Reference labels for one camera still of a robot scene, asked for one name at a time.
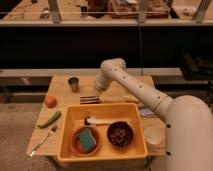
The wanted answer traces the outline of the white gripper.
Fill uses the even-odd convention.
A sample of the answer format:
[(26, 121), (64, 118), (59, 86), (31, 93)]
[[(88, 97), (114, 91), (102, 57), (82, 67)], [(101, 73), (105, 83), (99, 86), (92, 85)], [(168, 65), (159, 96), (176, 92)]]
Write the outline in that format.
[(110, 80), (102, 73), (100, 72), (95, 81), (95, 89), (98, 92), (106, 91), (110, 86)]

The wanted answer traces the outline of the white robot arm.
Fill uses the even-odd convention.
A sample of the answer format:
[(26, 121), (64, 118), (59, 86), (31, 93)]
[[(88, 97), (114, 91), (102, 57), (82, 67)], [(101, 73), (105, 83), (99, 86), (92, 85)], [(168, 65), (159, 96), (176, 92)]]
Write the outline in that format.
[(201, 99), (169, 95), (124, 71), (121, 58), (101, 63), (95, 89), (106, 91), (116, 81), (166, 124), (167, 171), (213, 171), (213, 114)]

